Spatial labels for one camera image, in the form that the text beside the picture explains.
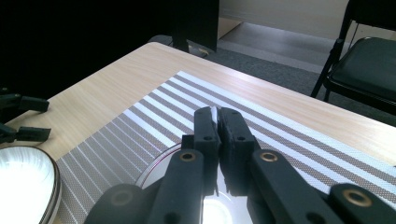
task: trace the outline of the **gray and white placemat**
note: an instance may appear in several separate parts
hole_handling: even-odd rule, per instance
[[[333,184],[355,183],[396,208],[396,168],[180,71],[57,161],[61,221],[83,223],[107,189],[134,184],[183,134],[193,133],[193,113],[204,106],[240,111],[261,147],[283,153],[315,188],[327,193]]]

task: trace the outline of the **chair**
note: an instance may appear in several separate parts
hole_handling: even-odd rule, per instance
[[[378,37],[359,39],[342,56],[350,24],[370,25],[396,30],[395,0],[350,0],[329,58],[311,96],[326,88],[324,101],[331,91],[396,115],[396,41]]]

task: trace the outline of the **light wood tabletop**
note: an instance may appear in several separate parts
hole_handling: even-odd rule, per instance
[[[39,147],[57,161],[178,71],[396,165],[396,128],[160,43],[148,43],[50,98],[48,112],[29,111],[7,124],[51,128],[46,142],[0,147]]]

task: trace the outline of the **white stripe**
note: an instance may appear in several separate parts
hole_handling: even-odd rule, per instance
[[[165,101],[169,102],[169,104],[180,108],[181,110],[185,111],[188,114],[193,115],[194,112],[195,112],[194,109],[192,109],[192,108],[190,108],[190,107],[188,107],[186,105],[183,105],[181,102],[175,100],[174,98],[170,97],[169,95],[167,95],[166,93],[164,93],[162,91],[159,91],[159,90],[156,89],[156,90],[153,91],[153,93],[155,93],[157,96],[163,98]]]
[[[92,203],[95,203],[95,200],[92,198],[91,194],[87,191],[87,189],[85,188],[85,186],[81,183],[81,181],[79,181],[79,179],[77,178],[76,174],[73,172],[73,170],[70,168],[70,166],[67,164],[67,162],[64,162],[64,166],[67,168],[67,170],[69,170],[69,174],[73,176],[73,179],[75,181],[78,182],[79,186],[82,188],[82,190],[84,190],[86,196],[91,199]]]
[[[312,187],[321,190],[322,192],[329,194],[330,192],[330,186],[327,186],[325,183],[321,182],[320,180],[316,179],[315,177],[313,177],[312,175],[309,175],[308,173],[306,173],[303,170],[300,170],[297,167],[294,167],[294,169],[297,171],[297,173],[299,173],[300,176],[303,177],[303,179],[309,183],[309,185],[311,185]]]
[[[93,135],[91,136],[91,138],[92,138],[92,140],[95,141],[96,144],[99,145],[99,147],[100,147],[100,148],[101,148],[101,149],[102,149],[102,150],[103,150],[114,162],[115,162],[115,163],[112,163],[112,164],[117,164],[127,175],[130,175],[130,174],[128,173],[128,171],[126,171],[124,167],[120,166],[120,164],[117,162],[117,160],[114,159],[114,157],[108,153],[108,151],[99,143],[99,141],[98,141],[96,138],[94,138]],[[97,154],[98,149],[93,149],[92,146],[89,145],[88,143],[85,143],[85,144],[86,144],[87,147],[91,150],[91,152],[92,152],[93,154],[95,154],[96,159],[100,160],[101,163],[108,169],[108,171],[110,171],[110,172],[122,183],[122,182],[123,182],[122,178],[121,178],[115,171],[113,171],[113,170],[111,169],[111,167],[109,166],[109,164],[107,164],[108,161],[104,161],[104,160]]]
[[[161,149],[157,148],[149,139],[147,139],[144,135],[142,135],[141,132],[137,131],[134,127],[131,127],[131,125],[130,125],[129,122],[128,122],[128,123],[125,122],[125,120],[121,119],[120,116],[118,116],[117,119],[118,119],[119,121],[121,121],[125,126],[128,126],[128,128],[130,128],[130,131],[131,131],[131,132],[134,132],[135,135],[137,135],[137,136],[139,136],[140,138],[142,138],[142,139],[145,140],[145,141],[139,141],[139,142],[138,142],[137,139],[133,139],[133,141],[134,141],[137,145],[139,145],[143,150],[145,150],[152,158],[154,158],[154,155],[152,155],[151,153],[149,153],[149,151],[146,150],[146,149],[142,146],[143,143],[146,143],[146,144],[151,145],[154,149],[157,150],[157,152],[162,152]]]
[[[286,147],[282,144],[280,144],[279,142],[277,142],[276,140],[266,136],[265,134],[262,134],[254,129],[250,129],[252,134],[254,136],[256,136],[257,138],[259,138],[260,140],[262,140],[263,142],[267,143],[268,145],[280,150],[282,153],[284,154],[288,154],[289,156],[293,157],[294,159],[302,162],[303,164],[309,164],[309,167],[311,167],[314,170],[317,170],[318,172],[320,172],[321,174],[324,174],[328,177],[330,177],[331,179],[333,179],[334,181],[338,182],[338,183],[344,183],[344,182],[351,182],[351,180],[347,179],[346,177],[337,174],[335,171],[327,168],[326,166],[323,166],[322,164],[306,157],[303,154],[300,154],[299,152]]]
[[[197,85],[200,85],[204,88],[212,90],[220,95],[227,96],[229,99],[232,99],[233,101],[235,101],[241,105],[244,105],[244,106],[260,113],[260,114],[264,114],[264,116],[266,116],[270,119],[274,119],[274,120],[292,128],[293,130],[295,130],[299,133],[306,134],[307,136],[310,136],[311,138],[314,138],[325,145],[333,147],[336,150],[338,150],[342,153],[345,153],[348,156],[350,156],[356,160],[362,161],[366,164],[370,164],[370,165],[374,166],[376,169],[378,169],[388,175],[392,175],[392,176],[396,177],[396,169],[389,169],[389,167],[391,167],[391,166],[383,161],[379,161],[365,153],[362,153],[361,151],[358,151],[357,149],[355,149],[353,147],[347,146],[344,143],[339,142],[335,139],[332,139],[327,135],[324,135],[324,134],[314,131],[308,127],[305,127],[304,125],[302,125],[292,119],[288,119],[286,117],[278,115],[277,113],[275,113],[273,111],[270,111],[262,106],[256,105],[242,97],[239,97],[229,91],[221,89],[218,86],[215,86],[211,83],[205,82],[197,77],[191,76],[191,75],[189,75],[185,72],[182,72],[182,71],[178,72],[177,74],[180,75],[181,77],[184,77],[184,78],[194,82]]]
[[[178,89],[175,89],[175,88],[172,87],[172,86],[169,86],[169,85],[166,84],[166,83],[163,83],[163,84],[162,84],[162,87],[164,87],[165,89],[171,91],[172,93],[174,93],[174,94],[180,96],[181,98],[190,101],[191,103],[197,105],[198,107],[205,107],[205,106],[207,106],[206,104],[202,103],[201,101],[199,101],[199,100],[193,98],[192,96],[190,96],[190,95],[188,95],[188,94],[186,94],[186,93],[184,93],[184,92],[182,92],[182,91],[180,91],[180,90],[178,90]]]
[[[223,106],[223,107],[228,107],[228,108],[237,110],[237,111],[241,112],[241,114],[242,114],[242,113],[246,113],[246,112],[244,112],[244,111],[238,110],[238,108],[236,108],[235,106],[229,105],[228,103],[226,103],[226,102],[220,100],[219,98],[216,98],[216,97],[214,97],[214,96],[212,96],[212,95],[210,95],[210,94],[207,94],[207,93],[204,92],[204,91],[200,91],[200,90],[198,90],[198,89],[196,89],[196,88],[194,88],[194,87],[192,87],[192,86],[190,86],[190,85],[188,85],[188,84],[186,84],[186,83],[184,83],[184,82],[181,82],[181,81],[179,81],[179,80],[177,80],[177,79],[175,79],[175,78],[173,78],[173,77],[171,77],[170,80],[172,80],[172,81],[173,81],[174,83],[176,83],[177,85],[179,85],[179,86],[181,86],[181,87],[183,87],[183,88],[185,88],[185,89],[187,89],[187,90],[189,90],[189,91],[193,91],[193,92],[195,92],[197,95],[200,95],[200,96],[206,98],[208,101],[212,101],[212,102],[215,103],[216,105]],[[189,97],[190,97],[190,99],[192,99],[192,100],[198,101],[198,100],[196,100],[195,98],[192,98],[192,96],[189,96]]]
[[[64,207],[66,208],[68,214],[70,215],[71,218],[73,218],[75,223],[78,223],[78,221],[76,220],[76,217],[74,216],[73,212],[70,210],[70,207],[67,205],[67,203],[64,200],[61,200],[61,203],[64,205]],[[59,209],[59,213],[60,213],[60,217],[62,217],[61,213],[65,212],[64,210]]]
[[[78,165],[79,169],[84,173],[85,176],[88,177],[88,179],[91,180],[93,185],[96,187],[96,189],[100,192],[100,194],[103,194],[103,191],[99,188],[99,186],[96,184],[96,182],[92,179],[92,177],[87,173],[87,171],[81,166],[80,162],[76,159],[76,157],[73,155],[73,153],[70,153],[70,156],[72,157],[73,161]]]
[[[189,129],[194,130],[194,123],[189,121],[188,119],[185,119],[183,116],[178,114],[176,111],[166,107],[165,105],[163,105],[160,102],[154,100],[153,98],[149,97],[148,95],[145,96],[143,99],[145,99],[151,105],[157,107],[163,113],[169,115],[170,117],[174,118],[175,120],[179,121],[180,123],[186,125]]]
[[[78,197],[77,197],[77,195],[76,195],[76,192],[73,191],[73,190],[71,190],[71,187],[68,185],[67,181],[64,181],[62,184],[63,184],[63,185],[62,185],[62,188],[65,187],[65,190],[68,189],[68,192],[73,196],[73,198],[75,199],[75,202],[77,202],[77,204],[81,207],[82,212],[84,213],[84,215],[88,215],[87,210],[84,208],[84,206],[82,205],[81,201],[78,199]],[[71,205],[72,205],[73,207],[76,206],[76,204],[73,203],[72,200],[71,200],[70,198],[69,198],[69,200],[71,201],[70,203],[71,203]]]
[[[161,118],[156,113],[152,112],[151,110],[149,110],[148,108],[146,108],[142,104],[136,103],[136,104],[134,104],[134,107],[136,107],[138,110],[140,110],[141,112],[146,114],[151,119],[155,120],[158,124],[162,125],[166,130],[168,130],[169,132],[173,133],[174,135],[179,136],[181,138],[181,136],[183,134],[185,134],[178,127],[176,127],[175,125],[171,124],[166,119]]]
[[[119,127],[119,126],[117,126],[117,125],[115,125],[119,130],[120,130],[120,132],[122,132],[127,138],[129,138],[129,140],[131,140],[131,142],[134,142],[137,146],[139,146],[141,149],[142,149],[142,151],[144,151],[144,152],[146,152],[146,154],[147,155],[149,155],[152,159],[155,159],[155,156],[153,156],[151,153],[149,153],[149,151],[148,150],[146,150],[144,147],[142,147],[142,145],[140,144],[140,141],[138,142],[138,141],[136,141],[136,139],[134,139],[134,138],[132,138],[132,136],[130,135],[130,133],[128,132],[128,131],[125,131],[124,129],[122,129],[121,127]],[[121,141],[121,139],[122,138],[119,138],[118,136],[116,136],[119,140],[120,140],[120,142],[122,142],[122,144],[123,145],[125,145],[125,147],[126,148],[128,148],[130,151],[132,151],[135,155],[136,155],[136,157],[138,157],[143,163],[145,163],[146,165],[148,165],[148,163],[141,157],[141,156],[145,156],[145,154],[144,155],[139,155],[137,152],[135,152],[135,150],[134,150],[134,147],[133,148],[131,148],[131,146],[129,145],[129,144],[126,144],[125,143],[125,141]]]
[[[61,157],[60,160],[63,162],[64,165],[66,165],[66,168],[69,169],[68,165],[66,164],[66,162],[64,161],[64,158]],[[73,172],[71,172],[71,174],[74,177],[74,180],[78,179],[76,178],[76,176],[73,174]],[[73,198],[76,200],[76,202],[78,203],[78,205],[81,207],[82,211],[84,212],[85,215],[88,214],[87,210],[84,208],[84,206],[82,205],[81,201],[78,199],[78,197],[76,196],[75,192],[73,192],[73,190],[71,190],[71,187],[68,185],[68,181],[64,180],[63,181],[63,187],[65,187],[65,189],[69,189],[69,193],[73,195]]]
[[[340,158],[334,156],[332,153],[329,153],[325,150],[322,150],[319,147],[316,147],[310,143],[307,143],[304,140],[297,138],[296,136],[289,134],[283,130],[280,130],[277,127],[275,127],[261,119],[257,119],[256,117],[251,116],[250,114],[245,114],[244,117],[251,120],[253,123],[256,123],[256,124],[262,126],[264,129],[267,129],[272,133],[276,133],[276,134],[282,136],[283,138],[289,140],[290,142],[315,153],[316,155],[320,156],[321,158],[325,159],[326,161],[332,162],[332,163],[346,169],[347,171],[349,171],[352,174],[361,176],[364,179],[366,179],[367,181],[369,181],[375,185],[381,186],[383,189],[386,189],[386,190],[396,193],[395,188],[393,188],[389,184],[389,182],[384,181],[383,179],[379,178],[378,176],[372,175],[372,174],[362,170],[361,168],[354,166],[353,164],[351,164],[347,161],[343,161]]]
[[[133,120],[137,125],[142,127],[148,133],[150,133],[154,138],[157,138],[160,142],[164,143],[167,147],[171,147],[175,145],[175,142],[158,132],[157,129],[153,128],[151,125],[146,123],[144,120],[139,118],[136,114],[134,114],[131,110],[124,110],[123,114],[129,119]]]
[[[113,133],[113,132],[111,131],[111,129],[108,128],[108,126],[105,126],[105,128],[107,129],[108,132],[110,132],[111,134],[113,134],[113,136],[114,136],[115,138],[119,139],[119,142],[121,142],[126,148],[130,149],[129,146],[128,146],[127,144],[125,144],[125,142],[122,141],[122,140],[118,137],[117,134]],[[137,165],[135,164],[135,162],[133,162],[133,160],[130,160],[131,158],[130,158],[129,156],[125,155],[125,153],[124,153],[122,150],[120,150],[118,147],[116,147],[112,142],[108,141],[108,143],[109,143],[111,146],[114,147],[114,150],[113,150],[112,152],[115,152],[115,151],[119,152],[122,158],[124,158],[124,159],[127,160],[130,164],[132,164],[132,166],[133,166],[136,170],[138,170],[140,173],[142,172],[142,171],[139,169],[139,167],[137,167]],[[134,150],[130,150],[130,151],[131,151],[132,153],[134,153],[134,155],[135,155],[139,160],[141,160],[143,163],[145,163],[146,165],[149,165],[149,164],[148,164],[145,160],[143,160],[143,159],[140,157],[140,155],[138,155]]]
[[[108,180],[105,178],[105,176],[101,172],[99,172],[98,168],[92,163],[92,160],[90,158],[88,158],[87,155],[85,155],[84,150],[80,149],[78,152],[81,153],[81,155],[84,157],[85,161],[88,162],[91,165],[91,167],[93,167],[93,170],[95,170],[96,173],[99,176],[101,176],[103,178],[103,180],[108,184],[108,186],[111,187],[110,182],[108,182]]]

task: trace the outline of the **plate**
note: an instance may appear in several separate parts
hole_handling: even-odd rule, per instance
[[[55,161],[36,147],[0,149],[0,223],[52,223],[62,195]]]

